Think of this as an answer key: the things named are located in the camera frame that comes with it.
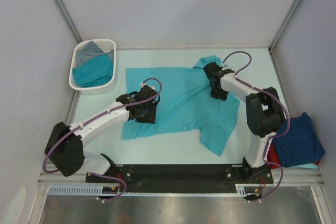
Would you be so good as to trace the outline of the light teal polo shirt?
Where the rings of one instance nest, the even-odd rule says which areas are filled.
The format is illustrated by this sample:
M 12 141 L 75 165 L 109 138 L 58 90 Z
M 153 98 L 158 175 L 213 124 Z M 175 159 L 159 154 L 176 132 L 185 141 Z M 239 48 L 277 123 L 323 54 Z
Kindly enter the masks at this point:
M 155 124 L 129 121 L 123 125 L 122 139 L 133 140 L 156 134 L 199 130 L 201 144 L 221 156 L 238 119 L 240 101 L 229 94 L 225 101 L 211 97 L 211 86 L 203 68 L 209 63 L 221 65 L 217 56 L 200 58 L 192 68 L 160 67 L 126 70 L 126 90 L 138 91 L 144 80 L 162 83 L 161 100 L 157 106 Z

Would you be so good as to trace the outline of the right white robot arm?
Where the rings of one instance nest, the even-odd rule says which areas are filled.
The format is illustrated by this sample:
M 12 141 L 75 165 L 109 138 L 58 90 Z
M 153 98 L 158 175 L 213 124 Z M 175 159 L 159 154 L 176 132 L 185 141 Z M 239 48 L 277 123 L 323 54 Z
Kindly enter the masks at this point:
M 232 68 L 221 67 L 215 62 L 208 63 L 203 70 L 211 86 L 212 98 L 225 101 L 232 93 L 245 103 L 251 140 L 238 178 L 254 183 L 266 172 L 272 139 L 285 122 L 277 90 L 248 84 L 240 80 Z

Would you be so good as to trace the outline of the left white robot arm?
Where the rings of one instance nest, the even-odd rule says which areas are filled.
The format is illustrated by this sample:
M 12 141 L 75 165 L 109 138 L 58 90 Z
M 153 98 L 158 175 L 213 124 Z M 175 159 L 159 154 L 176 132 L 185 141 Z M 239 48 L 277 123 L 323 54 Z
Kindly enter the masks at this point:
M 115 178 L 114 163 L 106 154 L 92 154 L 84 148 L 114 125 L 129 120 L 154 123 L 160 95 L 155 87 L 142 84 L 139 92 L 126 93 L 105 110 L 79 123 L 56 124 L 45 148 L 45 155 L 56 172 L 69 177 L 77 172 L 96 173 L 105 182 Z

